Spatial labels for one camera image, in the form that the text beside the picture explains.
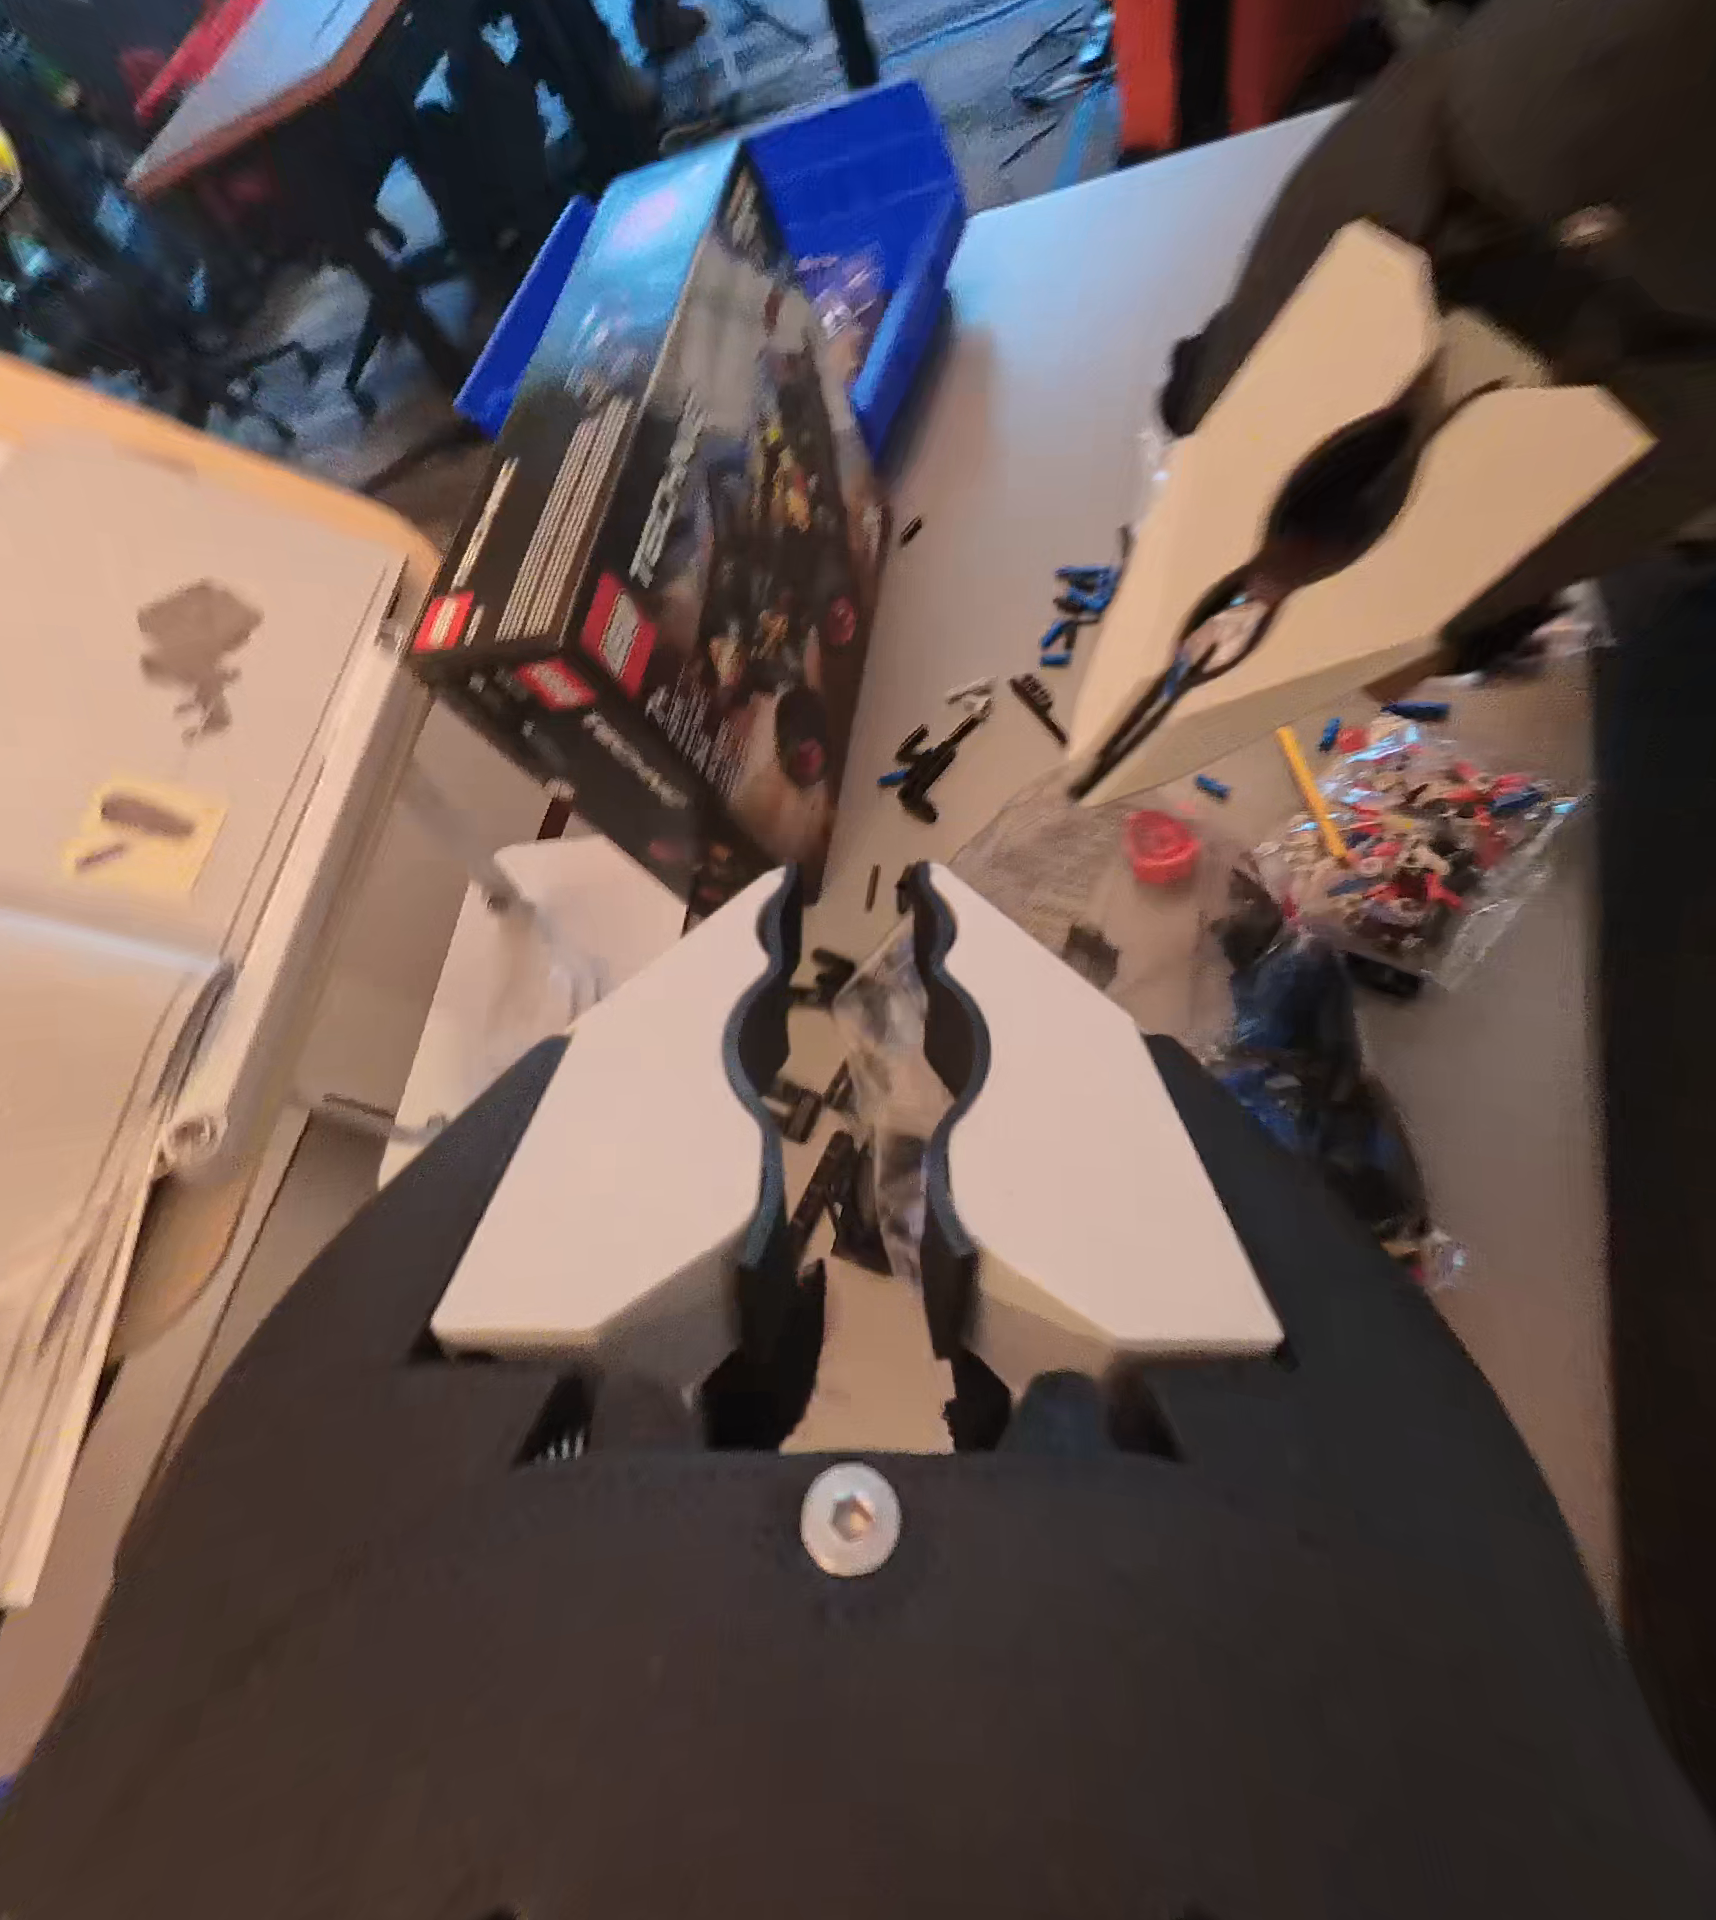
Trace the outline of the clear bag of large parts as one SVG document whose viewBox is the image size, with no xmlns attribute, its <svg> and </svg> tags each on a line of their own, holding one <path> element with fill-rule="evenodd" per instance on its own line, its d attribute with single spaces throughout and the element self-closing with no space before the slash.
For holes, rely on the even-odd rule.
<svg viewBox="0 0 1716 1920">
<path fill-rule="evenodd" d="M 1290 920 L 1250 868 L 1207 914 L 1196 977 L 1207 1019 L 1186 1047 L 1238 1106 L 1326 1186 L 1426 1291 L 1457 1284 L 1462 1244 L 1432 1210 L 1405 1120 L 1368 1064 L 1350 959 Z M 920 1281 L 924 1156 L 945 1086 L 924 1054 L 927 988 L 898 930 L 835 999 L 853 1130 L 862 1134 L 837 1218 L 842 1258 Z"/>
</svg>

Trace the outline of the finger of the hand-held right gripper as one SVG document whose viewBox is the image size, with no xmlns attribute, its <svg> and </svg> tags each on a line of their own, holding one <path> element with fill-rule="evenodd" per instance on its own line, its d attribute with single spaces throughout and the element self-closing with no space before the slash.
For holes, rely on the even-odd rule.
<svg viewBox="0 0 1716 1920">
<path fill-rule="evenodd" d="M 1396 516 L 1439 335 L 1420 248 L 1371 222 L 1326 244 L 1161 463 L 1072 711 L 1072 796 L 1176 781 L 1310 701 L 1286 616 Z"/>
<path fill-rule="evenodd" d="M 1082 762 L 1087 804 L 1121 802 L 1253 747 L 1429 661 L 1445 630 L 1654 447 L 1608 390 L 1497 387 L 1422 447 L 1389 530 L 1284 596 L 1226 672 L 1189 678 L 1123 747 Z"/>
</svg>

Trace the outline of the grey desk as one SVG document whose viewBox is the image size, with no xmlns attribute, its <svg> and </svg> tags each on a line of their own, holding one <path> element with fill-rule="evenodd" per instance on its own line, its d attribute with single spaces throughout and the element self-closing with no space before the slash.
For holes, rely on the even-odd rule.
<svg viewBox="0 0 1716 1920">
<path fill-rule="evenodd" d="M 859 781 L 938 698 L 1022 670 L 1058 564 L 1105 556 L 1134 519 L 1154 390 L 1175 338 L 1219 304 L 1322 113 L 1199 152 L 979 214 L 948 279 L 950 330 L 892 469 L 897 549 L 870 646 L 822 901 L 808 939 L 865 957 L 890 925 L 886 881 L 948 857 L 1021 787 L 1051 740 L 1007 704 L 940 787 L 920 832 Z M 1472 750 L 1593 775 L 1593 659 L 1541 677 L 1449 684 Z M 540 824 L 534 791 L 437 712 L 421 761 L 491 849 Z M 874 911 L 867 879 L 881 865 Z M 344 925 L 296 1071 L 302 1099 L 397 1113 L 467 881 L 398 808 Z M 1561 1503 L 1619 1624 L 1615 1386 L 1608 1332 L 1605 1130 L 1596 1093 L 1596 815 L 1586 808 L 1494 951 L 1457 988 L 1362 1011 L 1375 1067 L 1410 1129 L 1446 1232 L 1468 1253 L 1439 1304 L 1492 1382 Z M 140 1255 L 134 1346 L 84 1442 L 35 1604 L 3 1627 L 0 1779 L 49 1725 L 110 1590 L 113 1558 L 154 1468 L 212 1397 L 270 1307 L 379 1188 L 381 1145 L 314 1117 L 280 1117 L 249 1198 L 199 1197 L 170 1253 Z M 919 1375 L 904 1288 L 831 1267 L 829 1380 L 802 1446 L 867 1437 L 936 1448 L 938 1378 Z"/>
</svg>

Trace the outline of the open instruction booklet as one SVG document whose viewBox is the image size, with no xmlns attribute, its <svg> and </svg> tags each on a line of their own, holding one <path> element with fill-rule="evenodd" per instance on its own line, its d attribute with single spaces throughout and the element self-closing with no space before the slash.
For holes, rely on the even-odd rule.
<svg viewBox="0 0 1716 1920">
<path fill-rule="evenodd" d="M 0 1613 L 50 1554 L 154 1186 L 260 1091 L 412 567 L 338 496 L 0 436 Z"/>
</svg>

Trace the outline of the white stand base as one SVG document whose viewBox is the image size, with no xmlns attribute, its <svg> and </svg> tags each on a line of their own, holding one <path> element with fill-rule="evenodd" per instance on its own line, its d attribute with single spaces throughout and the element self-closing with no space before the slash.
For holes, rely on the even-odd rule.
<svg viewBox="0 0 1716 1920">
<path fill-rule="evenodd" d="M 567 1035 L 679 944 L 687 907 L 596 835 L 506 846 L 518 903 L 471 892 L 395 1108 L 381 1188 L 536 1045 Z"/>
</svg>

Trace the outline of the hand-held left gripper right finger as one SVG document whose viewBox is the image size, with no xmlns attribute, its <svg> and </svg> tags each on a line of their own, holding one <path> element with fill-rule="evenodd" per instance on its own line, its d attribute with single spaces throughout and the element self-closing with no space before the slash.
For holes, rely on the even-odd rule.
<svg viewBox="0 0 1716 1920">
<path fill-rule="evenodd" d="M 1271 1358 L 1284 1332 L 1136 1020 L 964 879 L 904 879 L 922 1058 L 919 1292 L 934 1357 L 1011 1394 Z"/>
</svg>

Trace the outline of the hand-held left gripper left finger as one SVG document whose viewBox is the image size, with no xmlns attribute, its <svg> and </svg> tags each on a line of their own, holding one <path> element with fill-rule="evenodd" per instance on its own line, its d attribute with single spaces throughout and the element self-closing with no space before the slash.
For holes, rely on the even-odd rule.
<svg viewBox="0 0 1716 1920">
<path fill-rule="evenodd" d="M 567 1358 L 695 1394 L 798 1309 L 783 1126 L 796 867 L 757 877 L 579 1019 L 457 1261 L 448 1354 Z"/>
</svg>

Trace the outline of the red wheel hub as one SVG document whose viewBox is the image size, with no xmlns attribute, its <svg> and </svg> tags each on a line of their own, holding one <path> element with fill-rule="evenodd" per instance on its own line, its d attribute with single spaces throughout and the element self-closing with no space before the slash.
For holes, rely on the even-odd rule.
<svg viewBox="0 0 1716 1920">
<path fill-rule="evenodd" d="M 1132 808 L 1119 831 L 1127 868 L 1141 889 L 1186 889 L 1200 868 L 1203 841 L 1182 816 L 1165 808 Z"/>
</svg>

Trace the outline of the background work table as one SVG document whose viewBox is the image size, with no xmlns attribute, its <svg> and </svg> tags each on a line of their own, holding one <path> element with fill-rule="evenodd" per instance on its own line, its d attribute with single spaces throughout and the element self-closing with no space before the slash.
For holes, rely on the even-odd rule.
<svg viewBox="0 0 1716 1920">
<path fill-rule="evenodd" d="M 233 160 L 362 74 L 405 2 L 263 2 L 126 172 L 152 203 Z"/>
</svg>

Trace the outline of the pile of small loose pins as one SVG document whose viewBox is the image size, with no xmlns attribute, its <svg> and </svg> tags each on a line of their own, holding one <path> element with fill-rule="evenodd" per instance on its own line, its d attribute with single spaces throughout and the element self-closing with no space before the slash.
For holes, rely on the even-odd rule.
<svg viewBox="0 0 1716 1920">
<path fill-rule="evenodd" d="M 1063 567 L 1055 574 L 1053 622 L 1039 640 L 1039 664 L 1060 670 L 1075 662 L 1081 638 L 1110 610 L 1123 562 Z"/>
</svg>

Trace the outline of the small bag of red parts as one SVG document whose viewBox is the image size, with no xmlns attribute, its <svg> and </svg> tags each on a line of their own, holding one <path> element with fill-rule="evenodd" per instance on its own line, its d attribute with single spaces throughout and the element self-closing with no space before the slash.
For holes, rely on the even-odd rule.
<svg viewBox="0 0 1716 1920">
<path fill-rule="evenodd" d="M 1238 865 L 1283 933 L 1337 955 L 1366 993 L 1415 1000 L 1458 987 L 1516 925 L 1591 804 L 1586 779 L 1466 747 L 1451 708 L 1400 703 L 1344 719 L 1305 756 L 1350 849 L 1326 858 L 1297 811 Z"/>
</svg>

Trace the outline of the printed toy set box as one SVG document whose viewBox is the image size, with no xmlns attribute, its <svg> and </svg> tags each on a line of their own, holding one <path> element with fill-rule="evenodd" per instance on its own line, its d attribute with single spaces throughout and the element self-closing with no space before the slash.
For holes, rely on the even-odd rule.
<svg viewBox="0 0 1716 1920">
<path fill-rule="evenodd" d="M 822 895 L 890 506 L 753 157 L 595 207 L 405 648 L 690 923 Z"/>
</svg>

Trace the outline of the yellow axle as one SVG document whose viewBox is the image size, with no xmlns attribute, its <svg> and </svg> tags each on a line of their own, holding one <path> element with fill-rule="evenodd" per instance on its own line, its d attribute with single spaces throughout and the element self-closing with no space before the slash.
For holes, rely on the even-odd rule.
<svg viewBox="0 0 1716 1920">
<path fill-rule="evenodd" d="M 1326 858 L 1343 870 L 1350 868 L 1350 846 L 1331 815 L 1326 796 L 1319 785 L 1309 756 L 1302 750 L 1297 729 L 1290 724 L 1278 727 L 1275 730 L 1275 740 L 1281 756 L 1284 759 L 1302 808 L 1317 829 Z"/>
</svg>

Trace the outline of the orange panel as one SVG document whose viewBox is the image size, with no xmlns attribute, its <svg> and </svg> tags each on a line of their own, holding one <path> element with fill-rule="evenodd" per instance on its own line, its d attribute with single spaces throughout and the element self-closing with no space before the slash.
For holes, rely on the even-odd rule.
<svg viewBox="0 0 1716 1920">
<path fill-rule="evenodd" d="M 1289 118 L 1368 16 L 1362 2 L 1113 2 L 1119 160 Z"/>
</svg>

